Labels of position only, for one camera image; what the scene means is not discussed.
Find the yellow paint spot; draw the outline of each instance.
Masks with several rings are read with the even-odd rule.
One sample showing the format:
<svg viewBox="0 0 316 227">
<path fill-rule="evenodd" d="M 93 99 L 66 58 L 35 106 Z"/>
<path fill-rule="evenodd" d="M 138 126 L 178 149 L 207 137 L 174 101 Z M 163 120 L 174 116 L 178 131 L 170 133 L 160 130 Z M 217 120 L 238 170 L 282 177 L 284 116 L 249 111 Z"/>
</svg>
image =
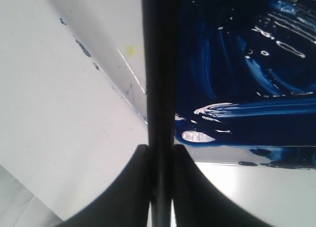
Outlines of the yellow paint spot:
<svg viewBox="0 0 316 227">
<path fill-rule="evenodd" d="M 126 57 L 132 57 L 135 54 L 135 49 L 133 46 L 126 46 L 125 47 L 125 55 Z"/>
</svg>

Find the black pole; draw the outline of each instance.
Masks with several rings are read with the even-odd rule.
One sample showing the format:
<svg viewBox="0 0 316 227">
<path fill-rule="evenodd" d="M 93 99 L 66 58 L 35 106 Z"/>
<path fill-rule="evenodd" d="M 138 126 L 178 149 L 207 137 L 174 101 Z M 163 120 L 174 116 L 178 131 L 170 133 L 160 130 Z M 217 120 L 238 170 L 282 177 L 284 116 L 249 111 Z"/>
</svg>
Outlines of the black pole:
<svg viewBox="0 0 316 227">
<path fill-rule="evenodd" d="M 178 1 L 142 0 L 153 227 L 170 226 Z"/>
</svg>

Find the black rod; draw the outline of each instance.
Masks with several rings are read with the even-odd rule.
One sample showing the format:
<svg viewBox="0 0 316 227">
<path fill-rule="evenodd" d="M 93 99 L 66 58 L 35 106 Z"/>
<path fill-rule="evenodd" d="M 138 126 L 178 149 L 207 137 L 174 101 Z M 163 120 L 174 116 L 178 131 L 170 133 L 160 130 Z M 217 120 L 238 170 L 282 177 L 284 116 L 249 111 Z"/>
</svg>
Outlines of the black rod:
<svg viewBox="0 0 316 227">
<path fill-rule="evenodd" d="M 178 1 L 142 0 L 153 227 L 170 226 Z"/>
</svg>

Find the glossy surface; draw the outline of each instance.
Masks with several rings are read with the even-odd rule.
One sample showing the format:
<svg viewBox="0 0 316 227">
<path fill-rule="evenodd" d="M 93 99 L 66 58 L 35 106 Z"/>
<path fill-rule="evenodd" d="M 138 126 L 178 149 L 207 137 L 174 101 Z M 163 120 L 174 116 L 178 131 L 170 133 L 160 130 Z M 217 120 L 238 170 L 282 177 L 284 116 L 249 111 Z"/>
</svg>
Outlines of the glossy surface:
<svg viewBox="0 0 316 227">
<path fill-rule="evenodd" d="M 182 0 L 181 10 L 177 139 L 314 167 L 316 1 Z"/>
</svg>

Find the painted canvas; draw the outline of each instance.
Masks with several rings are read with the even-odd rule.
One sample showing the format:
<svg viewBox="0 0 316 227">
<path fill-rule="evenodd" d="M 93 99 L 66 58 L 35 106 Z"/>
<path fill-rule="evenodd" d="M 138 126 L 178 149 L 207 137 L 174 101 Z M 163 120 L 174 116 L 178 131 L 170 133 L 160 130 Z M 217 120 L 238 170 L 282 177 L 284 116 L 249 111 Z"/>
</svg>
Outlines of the painted canvas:
<svg viewBox="0 0 316 227">
<path fill-rule="evenodd" d="M 316 167 L 316 0 L 181 0 L 176 138 Z"/>
</svg>

